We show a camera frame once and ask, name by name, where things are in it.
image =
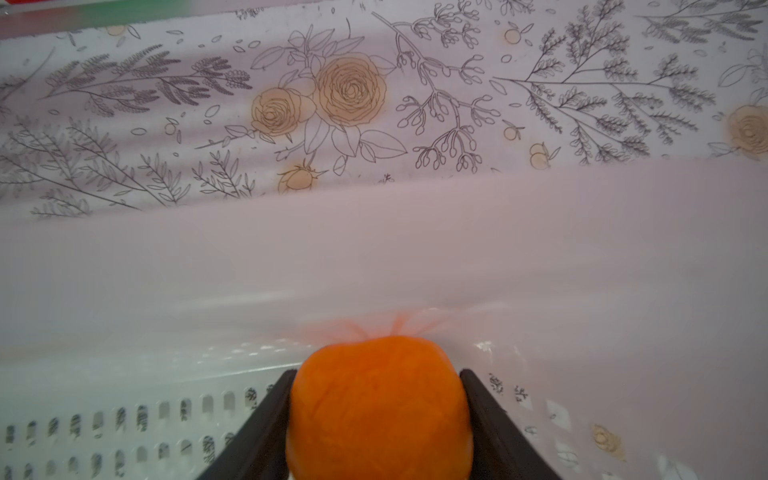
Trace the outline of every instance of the line-drawn flower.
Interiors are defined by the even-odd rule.
[[[253,128],[269,135],[284,135],[315,114],[315,104],[290,88],[269,88],[253,99]]]
[[[529,152],[531,154],[531,166],[536,170],[546,170],[549,168],[549,161],[560,153],[560,148],[550,154],[547,146],[542,142],[533,144]]]
[[[329,61],[316,81],[317,113],[329,124],[367,124],[384,105],[386,83],[368,55],[345,55]]]
[[[731,143],[746,156],[768,152],[768,108],[747,105],[728,117]]]
[[[594,440],[594,444],[603,452],[611,454],[611,456],[622,462],[627,461],[627,456],[624,454],[624,447],[621,444],[621,437],[619,435],[609,432],[602,425],[592,425],[592,439]]]
[[[277,183],[277,191],[284,194],[290,190],[312,190],[317,178],[328,170],[317,171],[307,165],[306,161],[296,165],[290,170],[278,174],[280,181]]]

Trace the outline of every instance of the green strip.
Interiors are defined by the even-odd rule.
[[[187,0],[120,0],[79,5],[77,15],[89,27],[152,22],[191,15]]]

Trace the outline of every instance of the orange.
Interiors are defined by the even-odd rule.
[[[466,480],[467,398],[435,343],[387,336],[327,346],[291,389],[286,457],[296,480]]]

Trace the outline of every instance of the peach rose illustration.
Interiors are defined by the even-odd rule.
[[[270,88],[253,99],[253,128],[264,134],[284,135],[315,113],[315,104],[291,88]]]
[[[329,61],[316,81],[317,112],[330,124],[367,124],[384,105],[384,77],[367,55],[347,55]]]
[[[615,433],[609,432],[602,425],[592,425],[592,439],[600,450],[611,454],[622,462],[627,461],[624,447],[621,444],[621,437]]]
[[[748,157],[768,152],[768,108],[748,105],[728,117],[732,143]]]

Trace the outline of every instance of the floral wallpaper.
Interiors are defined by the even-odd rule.
[[[338,0],[0,41],[0,221],[768,157],[768,0]]]

